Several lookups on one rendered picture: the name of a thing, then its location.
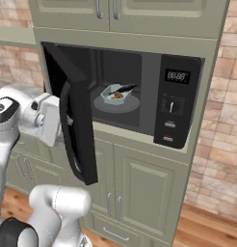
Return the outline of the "green base cupboard door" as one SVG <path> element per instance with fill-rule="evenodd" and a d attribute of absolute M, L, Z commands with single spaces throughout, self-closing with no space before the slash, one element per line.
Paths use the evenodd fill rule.
<path fill-rule="evenodd" d="M 171 243 L 189 167 L 167 158 L 114 146 L 115 182 L 121 196 L 120 222 Z"/>
<path fill-rule="evenodd" d="M 114 150 L 113 144 L 103 140 L 95 140 L 96 167 L 98 183 L 91 186 L 92 210 L 108 215 L 107 195 L 111 196 L 111 211 L 113 211 L 115 178 L 114 178 Z"/>

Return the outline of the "pale blue tupperware container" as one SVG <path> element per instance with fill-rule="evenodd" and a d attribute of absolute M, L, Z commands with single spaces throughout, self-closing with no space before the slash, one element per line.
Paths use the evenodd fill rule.
<path fill-rule="evenodd" d="M 121 98 L 115 98 L 114 91 L 119 88 L 121 88 L 120 84 L 112 84 L 100 93 L 105 104 L 122 105 L 128 98 L 130 98 L 132 91 L 123 92 Z"/>

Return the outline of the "green drawer front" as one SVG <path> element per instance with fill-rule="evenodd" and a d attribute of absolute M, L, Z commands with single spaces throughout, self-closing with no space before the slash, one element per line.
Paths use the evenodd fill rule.
<path fill-rule="evenodd" d="M 107 239 L 116 242 L 117 244 L 121 245 L 122 247 L 143 247 L 144 241 L 142 239 L 142 235 L 133 230 L 132 228 L 126 227 L 125 225 L 118 223 L 114 220 L 107 219 L 103 216 L 98 214 L 92 215 L 92 223 L 93 223 L 93 230 L 96 233 L 106 237 Z M 110 234 L 107 234 L 103 231 L 103 227 L 106 227 L 110 231 L 114 232 L 116 229 L 120 229 L 124 231 L 126 235 L 130 237 L 129 241 L 123 241 L 118 239 L 117 237 L 113 237 Z"/>

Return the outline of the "grey microwave turntable plate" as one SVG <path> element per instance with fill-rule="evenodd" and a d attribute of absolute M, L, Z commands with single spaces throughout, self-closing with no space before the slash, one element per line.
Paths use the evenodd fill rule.
<path fill-rule="evenodd" d="M 122 114 L 128 113 L 136 110 L 140 106 L 140 101 L 135 96 L 130 96 L 123 104 L 121 105 L 112 105 L 104 102 L 101 96 L 98 96 L 93 105 L 96 109 L 113 114 Z"/>

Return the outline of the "green tall cabinet frame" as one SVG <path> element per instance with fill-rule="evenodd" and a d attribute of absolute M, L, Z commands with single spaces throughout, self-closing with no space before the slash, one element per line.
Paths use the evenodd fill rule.
<path fill-rule="evenodd" d="M 191 172 L 195 149 L 197 146 L 198 135 L 203 117 L 203 111 L 210 87 L 211 78 L 213 75 L 215 61 L 219 50 L 224 23 L 216 39 L 187 38 L 187 37 L 115 32 L 110 30 L 110 0 L 108 0 L 108 24 L 109 24 L 108 31 L 48 28 L 48 27 L 36 27 L 34 25 L 34 34 L 39 49 L 40 63 L 42 67 L 42 73 L 44 76 L 45 88 L 50 94 L 52 94 L 49 87 L 47 67 L 41 45 L 43 42 L 54 42 L 59 44 L 76 45 L 76 46 L 121 49 L 128 51 L 172 54 L 172 55 L 192 56 L 192 57 L 201 58 L 203 60 L 203 66 L 201 71 L 199 88 L 197 92 L 197 100 L 194 108 L 194 115 L 189 130 L 189 134 L 187 136 L 187 140 L 183 148 L 175 149 L 175 148 L 159 145 L 153 142 L 153 137 L 150 135 L 142 134 L 128 129 L 123 129 L 120 127 L 115 127 L 105 123 L 98 123 L 92 120 L 94 149 L 95 149 L 95 140 L 99 139 L 112 143 L 113 149 L 115 145 L 119 145 L 122 147 L 126 147 L 128 149 L 142 151 L 145 153 L 167 158 L 168 160 L 173 160 L 179 163 L 186 164 L 189 167 L 189 173 L 186 182 L 186 188 L 187 188 L 187 183 Z M 83 181 L 78 179 L 74 174 L 71 182 L 73 185 L 84 185 L 91 192 L 92 184 L 86 185 Z M 104 214 L 91 210 L 91 212 L 88 214 L 88 216 L 85 218 L 84 221 L 85 226 L 89 230 L 94 232 L 93 223 L 92 223 L 93 214 L 98 214 L 107 219 L 121 223 L 117 218 L 116 182 L 114 183 L 114 186 L 115 186 L 114 202 L 113 202 L 114 208 L 112 211 L 112 216 L 108 217 L 105 216 Z M 143 247 L 172 247 L 173 240 L 171 243 L 168 243 L 159 238 L 151 236 L 147 233 L 143 233 L 134 228 L 132 229 L 139 232 L 142 235 L 142 239 L 144 241 Z"/>

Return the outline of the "black microwave oven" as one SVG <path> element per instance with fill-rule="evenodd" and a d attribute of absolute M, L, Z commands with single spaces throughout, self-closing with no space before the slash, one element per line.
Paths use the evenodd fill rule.
<path fill-rule="evenodd" d="M 153 137 L 159 145 L 185 146 L 194 115 L 203 60 L 159 54 L 54 43 L 89 74 L 92 119 Z M 112 84 L 136 84 L 131 96 L 140 106 L 128 113 L 96 109 L 94 100 Z M 175 128 L 165 126 L 175 122 Z"/>

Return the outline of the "dark fish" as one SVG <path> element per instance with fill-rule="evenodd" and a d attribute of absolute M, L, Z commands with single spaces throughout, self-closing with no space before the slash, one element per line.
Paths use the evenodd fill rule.
<path fill-rule="evenodd" d="M 129 92 L 130 90 L 133 90 L 135 87 L 137 87 L 136 84 L 128 84 L 128 85 L 124 85 L 120 88 L 118 88 L 117 90 L 110 92 L 109 95 L 114 94 L 115 92 L 119 92 L 119 93 L 123 93 L 123 92 Z"/>

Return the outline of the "green counter cupboard door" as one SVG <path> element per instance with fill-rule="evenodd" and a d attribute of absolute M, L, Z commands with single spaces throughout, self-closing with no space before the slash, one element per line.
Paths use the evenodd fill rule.
<path fill-rule="evenodd" d="M 20 155 L 20 162 L 25 173 L 25 177 L 21 174 L 20 168 L 16 162 L 16 156 Z M 32 189 L 31 181 L 23 165 L 23 159 L 19 152 L 12 151 L 7 168 L 7 184 L 9 187 L 19 190 L 21 193 L 28 195 Z"/>
<path fill-rule="evenodd" d="M 23 159 L 26 170 L 34 185 L 54 184 L 70 186 L 71 182 L 64 170 L 51 163 L 26 155 Z"/>

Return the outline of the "green wall cupboard door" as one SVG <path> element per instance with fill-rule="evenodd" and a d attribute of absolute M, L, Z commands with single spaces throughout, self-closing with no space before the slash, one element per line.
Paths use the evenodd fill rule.
<path fill-rule="evenodd" d="M 229 0 L 117 0 L 114 19 L 110 0 L 110 30 L 122 33 L 216 39 Z"/>
<path fill-rule="evenodd" d="M 108 0 L 99 0 L 104 16 L 96 16 L 95 0 L 29 0 L 36 27 L 108 31 Z"/>

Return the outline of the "black microwave door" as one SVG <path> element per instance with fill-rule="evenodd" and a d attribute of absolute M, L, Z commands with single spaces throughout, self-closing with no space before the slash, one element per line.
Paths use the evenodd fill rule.
<path fill-rule="evenodd" d="M 68 82 L 70 85 L 68 116 L 70 121 L 74 120 L 72 128 L 85 179 L 83 182 L 86 185 L 97 183 L 89 74 L 72 62 L 57 44 L 43 42 L 41 45 L 52 95 L 60 98 L 64 84 Z"/>

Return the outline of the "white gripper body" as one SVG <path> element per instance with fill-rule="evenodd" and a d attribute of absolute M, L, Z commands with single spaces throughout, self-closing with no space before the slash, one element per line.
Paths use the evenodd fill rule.
<path fill-rule="evenodd" d="M 61 130 L 60 99 L 50 94 L 40 104 L 40 113 L 43 115 L 42 126 L 39 131 L 39 138 L 44 144 L 53 147 Z"/>

